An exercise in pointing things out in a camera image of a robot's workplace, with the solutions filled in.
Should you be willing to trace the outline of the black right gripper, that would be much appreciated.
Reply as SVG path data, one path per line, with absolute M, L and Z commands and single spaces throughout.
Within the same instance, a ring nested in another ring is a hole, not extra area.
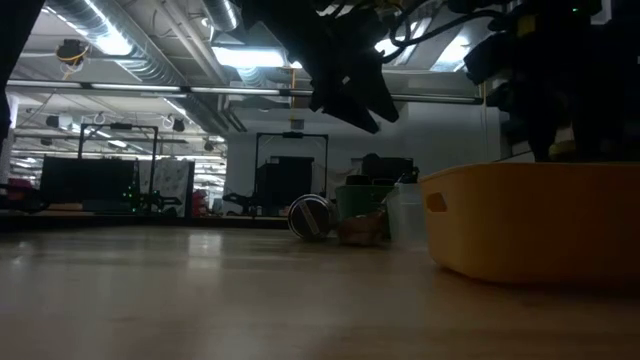
M 533 42 L 505 62 L 508 82 L 494 90 L 494 106 L 517 110 L 536 161 L 549 161 L 550 122 L 543 104 L 586 108 L 574 121 L 581 161 L 617 161 L 623 153 L 624 121 L 616 110 L 635 103 L 635 46 L 622 39 Z

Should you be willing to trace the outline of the silver ventilation duct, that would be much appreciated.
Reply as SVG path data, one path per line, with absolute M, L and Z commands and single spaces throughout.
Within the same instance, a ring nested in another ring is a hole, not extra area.
M 185 78 L 117 0 L 45 0 L 44 9 L 92 51 L 142 83 L 185 85 Z

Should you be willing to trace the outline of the small yellow plastic bin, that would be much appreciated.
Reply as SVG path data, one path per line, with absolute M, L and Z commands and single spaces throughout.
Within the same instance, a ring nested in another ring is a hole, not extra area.
M 419 186 L 443 268 L 503 284 L 640 285 L 638 164 L 476 164 Z

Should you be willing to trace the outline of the grey label spice jar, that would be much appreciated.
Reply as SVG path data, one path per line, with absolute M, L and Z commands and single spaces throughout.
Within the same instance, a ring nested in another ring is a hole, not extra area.
M 297 198 L 289 207 L 289 229 L 304 241 L 324 241 L 337 226 L 336 206 L 317 194 Z

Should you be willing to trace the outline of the white patterned sheet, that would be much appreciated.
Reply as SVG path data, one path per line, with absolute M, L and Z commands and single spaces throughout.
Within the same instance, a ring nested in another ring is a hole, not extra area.
M 193 190 L 194 163 L 186 160 L 157 159 L 137 161 L 139 193 L 143 196 L 141 211 L 148 209 L 150 183 L 153 183 L 152 193 L 158 193 L 163 198 L 176 198 L 179 204 L 165 205 L 159 208 L 157 203 L 151 207 L 151 212 L 175 212 L 179 218 L 184 218 L 187 212 Z

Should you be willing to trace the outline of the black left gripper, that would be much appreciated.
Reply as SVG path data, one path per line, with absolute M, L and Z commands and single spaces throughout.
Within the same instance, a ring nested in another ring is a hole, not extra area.
M 388 26 L 374 9 L 352 9 L 335 16 L 298 9 L 294 25 L 294 59 L 313 87 L 309 108 L 370 134 L 379 125 L 368 110 L 395 123 L 399 113 L 382 75 L 384 54 L 375 49 Z M 355 93 L 360 104 L 348 93 Z

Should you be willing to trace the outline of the black table frame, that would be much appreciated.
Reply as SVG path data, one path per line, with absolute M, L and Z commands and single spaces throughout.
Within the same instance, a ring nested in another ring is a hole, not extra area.
M 89 227 L 157 226 L 287 230 L 286 218 L 197 217 L 67 214 L 0 214 L 0 232 Z

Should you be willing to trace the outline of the red crate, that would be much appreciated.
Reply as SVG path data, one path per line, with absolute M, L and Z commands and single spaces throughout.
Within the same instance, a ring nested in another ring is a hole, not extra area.
M 34 193 L 34 188 L 27 179 L 9 178 L 8 185 L 7 196 L 10 201 L 27 200 Z

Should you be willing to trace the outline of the long horizontal metal rail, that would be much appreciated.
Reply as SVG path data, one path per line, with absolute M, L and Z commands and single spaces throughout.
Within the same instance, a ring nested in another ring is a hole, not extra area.
M 112 91 L 151 93 L 153 95 L 183 94 L 215 94 L 215 95 L 256 95 L 268 97 L 311 97 L 313 91 L 307 89 L 279 89 L 279 88 L 243 88 L 243 87 L 202 87 L 202 86 L 171 86 L 171 85 L 137 85 L 120 83 L 91 83 L 54 80 L 9 79 L 7 87 L 16 89 L 54 89 L 54 90 L 82 90 L 82 91 Z M 439 94 L 392 94 L 396 102 L 438 103 L 480 105 L 480 97 L 451 96 Z

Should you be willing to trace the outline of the black gantry frame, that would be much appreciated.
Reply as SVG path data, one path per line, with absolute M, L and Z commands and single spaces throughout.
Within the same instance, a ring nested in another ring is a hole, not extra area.
M 80 125 L 80 136 L 79 136 L 79 144 L 78 144 L 78 151 L 77 151 L 77 158 L 78 159 L 82 159 L 83 158 L 83 148 L 84 148 L 84 143 L 85 143 L 85 130 L 89 127 L 93 127 L 95 128 L 96 131 L 101 130 L 103 128 L 103 125 L 98 125 L 98 124 L 90 124 L 90 123 L 82 123 Z M 115 123 L 111 123 L 108 125 L 108 127 L 111 130 L 126 130 L 126 131 L 132 131 L 134 128 L 139 129 L 141 131 L 143 130 L 147 130 L 150 129 L 153 131 L 153 142 L 152 142 L 152 154 L 151 154 L 151 160 L 150 160 L 150 175 L 149 175 L 149 184 L 148 184 L 148 191 L 146 196 L 144 197 L 144 199 L 146 200 L 146 203 L 144 206 L 141 206 L 140 209 L 144 211 L 145 214 L 150 214 L 153 210 L 153 194 L 154 194 L 154 176 L 155 176 L 155 164 L 156 164 L 156 155 L 157 155 L 157 145 L 158 145 L 158 140 L 159 140 L 159 128 L 157 126 L 151 126 L 151 125 L 137 125 L 137 124 L 130 124 L 130 123 L 123 123 L 123 122 L 115 122 Z
M 303 132 L 289 131 L 282 133 L 274 133 L 274 132 L 257 132 L 255 137 L 255 152 L 254 152 L 254 178 L 253 178 L 253 195 L 257 194 L 257 179 L 258 179 L 258 162 L 259 162 L 259 152 L 260 152 L 260 139 L 262 136 L 276 136 L 288 139 L 303 139 L 305 137 L 313 137 L 313 138 L 322 138 L 325 141 L 324 146 L 324 185 L 323 190 L 320 192 L 320 195 L 323 195 L 325 198 L 327 196 L 328 190 L 328 165 L 329 165 L 329 135 L 327 134 L 305 134 Z

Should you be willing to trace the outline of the brown spice packet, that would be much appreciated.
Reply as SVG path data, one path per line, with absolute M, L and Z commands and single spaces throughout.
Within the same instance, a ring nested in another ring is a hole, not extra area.
M 389 240 L 388 216 L 384 211 L 350 217 L 337 228 L 339 243 L 348 246 L 374 247 Z

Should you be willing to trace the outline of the clear plastic bin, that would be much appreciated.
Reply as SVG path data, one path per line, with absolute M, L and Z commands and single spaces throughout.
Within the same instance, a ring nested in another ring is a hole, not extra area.
M 427 230 L 417 184 L 396 184 L 386 198 L 391 241 L 403 248 L 425 248 Z

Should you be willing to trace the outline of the black cabinet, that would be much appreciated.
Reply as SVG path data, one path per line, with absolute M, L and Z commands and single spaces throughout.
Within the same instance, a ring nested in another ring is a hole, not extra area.
M 277 157 L 257 169 L 255 197 L 267 210 L 291 205 L 311 192 L 314 159 L 311 157 Z

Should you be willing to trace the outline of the teal plastic bin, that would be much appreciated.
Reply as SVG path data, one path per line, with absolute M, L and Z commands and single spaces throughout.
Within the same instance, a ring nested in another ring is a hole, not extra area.
M 393 186 L 344 185 L 335 190 L 340 220 L 367 215 L 379 210 Z

